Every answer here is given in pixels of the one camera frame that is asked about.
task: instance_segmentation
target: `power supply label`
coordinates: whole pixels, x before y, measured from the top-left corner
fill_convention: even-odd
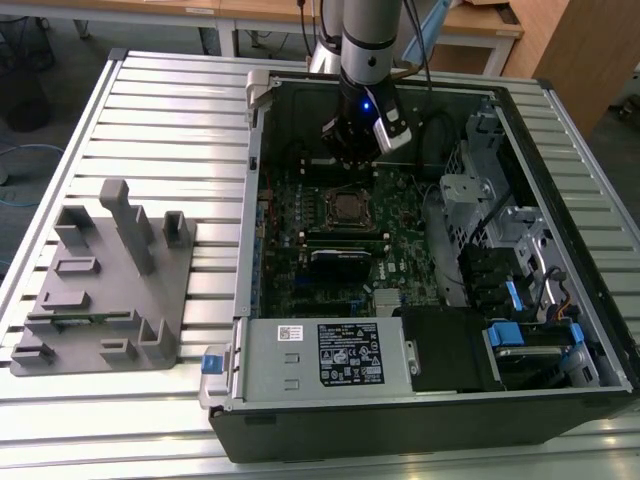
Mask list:
[[[376,323],[318,325],[318,351],[325,387],[384,383]]]

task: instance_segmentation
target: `barcode label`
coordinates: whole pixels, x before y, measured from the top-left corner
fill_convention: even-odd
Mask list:
[[[187,7],[184,9],[187,13],[197,13],[200,15],[213,15],[212,8],[190,8]]]
[[[278,325],[279,342],[301,342],[302,325]]]

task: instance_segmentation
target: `slotted metal table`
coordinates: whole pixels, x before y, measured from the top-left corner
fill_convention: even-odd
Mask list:
[[[246,74],[302,63],[128,52],[105,66],[0,288],[0,478],[636,478],[640,413],[544,445],[311,463],[235,465],[200,409],[200,356],[231,338],[247,164]],[[640,340],[640,235],[552,90],[534,81],[434,75],[507,87],[631,332]],[[16,378],[9,373],[51,262],[61,205],[98,202],[124,177],[147,215],[198,220],[180,336],[167,371]],[[220,400],[225,385],[220,383]]]

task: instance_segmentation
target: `white label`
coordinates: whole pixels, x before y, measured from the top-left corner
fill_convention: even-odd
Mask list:
[[[520,32],[511,32],[509,30],[498,30],[496,35],[499,37],[519,37]]]
[[[302,325],[278,325],[279,342],[301,342]]]
[[[187,13],[199,13],[200,15],[213,15],[212,8],[185,8]]]

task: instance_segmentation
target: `motherboard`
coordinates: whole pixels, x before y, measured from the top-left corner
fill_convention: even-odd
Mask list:
[[[373,317],[440,304],[422,219],[428,186],[398,168],[329,171],[263,169],[254,314]]]

